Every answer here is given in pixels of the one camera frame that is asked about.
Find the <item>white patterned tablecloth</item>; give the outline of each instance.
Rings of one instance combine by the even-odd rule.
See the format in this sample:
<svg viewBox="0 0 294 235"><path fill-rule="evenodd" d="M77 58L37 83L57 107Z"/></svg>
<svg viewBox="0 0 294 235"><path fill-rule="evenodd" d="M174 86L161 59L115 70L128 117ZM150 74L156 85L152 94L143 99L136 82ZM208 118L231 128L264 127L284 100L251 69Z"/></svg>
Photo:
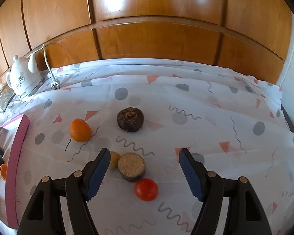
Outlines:
<svg viewBox="0 0 294 235"><path fill-rule="evenodd" d="M146 161L146 177L159 187L152 202L139 200L133 184L108 170L89 209L99 234L189 234L201 203L189 189L177 153L187 147L207 170L224 178L246 176L252 183L274 235L294 223L294 134L280 109L282 89L230 69L163 59L112 59L54 69L27 101L13 99L0 124L26 114L30 125L16 181L21 220L39 180L67 177L93 160L101 148L135 151ZM142 129L122 131L117 113L137 107ZM72 141L69 124L82 118L92 128L88 144ZM222 234L228 200L216 234ZM63 218L73 234L66 201Z"/></svg>

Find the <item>tomato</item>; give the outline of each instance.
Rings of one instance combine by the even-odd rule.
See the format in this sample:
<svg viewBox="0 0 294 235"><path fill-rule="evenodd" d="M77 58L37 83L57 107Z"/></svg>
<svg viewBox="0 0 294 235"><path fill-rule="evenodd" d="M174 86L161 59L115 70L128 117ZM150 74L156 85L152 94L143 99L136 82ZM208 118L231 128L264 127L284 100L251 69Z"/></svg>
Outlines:
<svg viewBox="0 0 294 235"><path fill-rule="evenodd" d="M151 179L142 179L136 182L134 186L135 194L143 201L152 201L158 195L158 186Z"/></svg>

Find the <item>screw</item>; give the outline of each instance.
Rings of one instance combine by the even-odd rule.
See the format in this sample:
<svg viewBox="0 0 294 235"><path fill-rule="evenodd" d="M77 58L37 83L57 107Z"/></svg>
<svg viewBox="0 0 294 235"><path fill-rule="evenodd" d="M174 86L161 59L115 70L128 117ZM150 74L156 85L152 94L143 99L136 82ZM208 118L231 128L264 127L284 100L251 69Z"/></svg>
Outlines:
<svg viewBox="0 0 294 235"><path fill-rule="evenodd" d="M241 178L240 178L240 181L241 181L242 183L247 183L247 182L248 182L248 179L245 178L245 177L241 177Z"/></svg>
<svg viewBox="0 0 294 235"><path fill-rule="evenodd" d="M46 182L49 181L49 177L48 177L48 176L45 176L45 177L43 177L43 178L41 179L41 181L42 181L43 183L46 183Z"/></svg>
<svg viewBox="0 0 294 235"><path fill-rule="evenodd" d="M80 177L82 175L82 172L80 170L77 170L76 172L74 172L74 177Z"/></svg>
<svg viewBox="0 0 294 235"><path fill-rule="evenodd" d="M217 174L214 171L208 171L207 175L211 178L214 178Z"/></svg>

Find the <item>orange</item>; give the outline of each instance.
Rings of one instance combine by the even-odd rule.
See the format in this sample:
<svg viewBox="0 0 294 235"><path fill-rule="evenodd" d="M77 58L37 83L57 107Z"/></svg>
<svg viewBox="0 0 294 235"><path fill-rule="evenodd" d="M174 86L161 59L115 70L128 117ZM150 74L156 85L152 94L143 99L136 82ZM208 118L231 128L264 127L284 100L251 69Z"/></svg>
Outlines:
<svg viewBox="0 0 294 235"><path fill-rule="evenodd" d="M90 139L92 130L89 125L80 118L76 118L70 124L71 138L77 142L84 142Z"/></svg>
<svg viewBox="0 0 294 235"><path fill-rule="evenodd" d="M6 179L6 170L8 169L8 166L6 164L1 164L0 166L0 176L5 181Z"/></svg>

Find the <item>white electric kettle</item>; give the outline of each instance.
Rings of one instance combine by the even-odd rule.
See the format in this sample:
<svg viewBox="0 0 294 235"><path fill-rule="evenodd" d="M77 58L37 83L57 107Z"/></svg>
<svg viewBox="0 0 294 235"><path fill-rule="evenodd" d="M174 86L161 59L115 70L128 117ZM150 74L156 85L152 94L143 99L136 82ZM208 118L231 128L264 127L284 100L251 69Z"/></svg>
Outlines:
<svg viewBox="0 0 294 235"><path fill-rule="evenodd" d="M14 90L20 99L33 95L38 90L38 85L42 80L35 54L32 53L29 58L18 58L17 55L14 55L13 61L11 71L6 73L8 86Z"/></svg>

